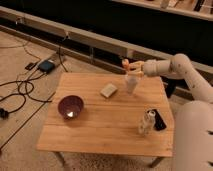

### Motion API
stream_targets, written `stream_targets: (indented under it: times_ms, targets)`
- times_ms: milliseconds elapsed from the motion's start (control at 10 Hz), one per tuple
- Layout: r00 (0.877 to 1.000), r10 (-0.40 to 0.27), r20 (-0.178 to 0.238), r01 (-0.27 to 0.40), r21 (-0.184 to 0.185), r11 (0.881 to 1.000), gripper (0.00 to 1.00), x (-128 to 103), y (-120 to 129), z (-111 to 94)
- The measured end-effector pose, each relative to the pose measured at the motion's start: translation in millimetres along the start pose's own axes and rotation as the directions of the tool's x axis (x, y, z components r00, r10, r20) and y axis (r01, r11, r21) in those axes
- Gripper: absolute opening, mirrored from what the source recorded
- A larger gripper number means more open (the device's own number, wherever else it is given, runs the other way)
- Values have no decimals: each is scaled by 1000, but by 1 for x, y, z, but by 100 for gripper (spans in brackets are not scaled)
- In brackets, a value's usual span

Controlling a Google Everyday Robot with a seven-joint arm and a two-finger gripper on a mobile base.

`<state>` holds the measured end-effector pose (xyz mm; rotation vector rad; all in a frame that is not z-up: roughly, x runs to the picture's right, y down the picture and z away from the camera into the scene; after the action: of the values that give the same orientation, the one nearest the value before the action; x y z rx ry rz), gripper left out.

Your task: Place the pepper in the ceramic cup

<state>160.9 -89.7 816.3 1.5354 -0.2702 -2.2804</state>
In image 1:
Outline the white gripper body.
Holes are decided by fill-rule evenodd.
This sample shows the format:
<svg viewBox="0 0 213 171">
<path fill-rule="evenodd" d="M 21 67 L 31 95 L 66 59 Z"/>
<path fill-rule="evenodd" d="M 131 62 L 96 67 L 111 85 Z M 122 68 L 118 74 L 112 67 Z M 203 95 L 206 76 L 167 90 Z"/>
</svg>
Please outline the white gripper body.
<svg viewBox="0 0 213 171">
<path fill-rule="evenodd" d="M 143 65 L 143 72 L 149 77 L 159 76 L 159 66 L 160 63 L 157 60 L 147 60 Z"/>
</svg>

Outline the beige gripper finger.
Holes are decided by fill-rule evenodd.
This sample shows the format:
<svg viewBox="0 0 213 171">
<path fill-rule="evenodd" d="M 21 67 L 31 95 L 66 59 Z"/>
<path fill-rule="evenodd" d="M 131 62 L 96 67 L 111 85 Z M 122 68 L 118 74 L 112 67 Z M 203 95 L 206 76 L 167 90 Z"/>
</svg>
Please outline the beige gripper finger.
<svg viewBox="0 0 213 171">
<path fill-rule="evenodd" d="M 142 71 L 135 70 L 135 71 L 128 72 L 128 75 L 142 78 L 144 76 L 144 73 Z"/>
<path fill-rule="evenodd" d="M 143 65 L 144 65 L 144 61 L 136 61 L 136 62 L 129 63 L 129 68 L 137 69 L 137 68 L 141 68 Z"/>
</svg>

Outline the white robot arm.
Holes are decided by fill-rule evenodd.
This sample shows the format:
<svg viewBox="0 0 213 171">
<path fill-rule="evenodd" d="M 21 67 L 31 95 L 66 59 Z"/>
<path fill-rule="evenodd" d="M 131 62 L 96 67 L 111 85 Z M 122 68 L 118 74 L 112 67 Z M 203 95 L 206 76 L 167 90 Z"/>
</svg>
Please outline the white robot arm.
<svg viewBox="0 0 213 171">
<path fill-rule="evenodd" d="M 183 79 L 193 101 L 176 114 L 172 171 L 213 171 L 213 86 L 195 69 L 185 54 L 168 60 L 123 62 L 128 75 Z"/>
</svg>

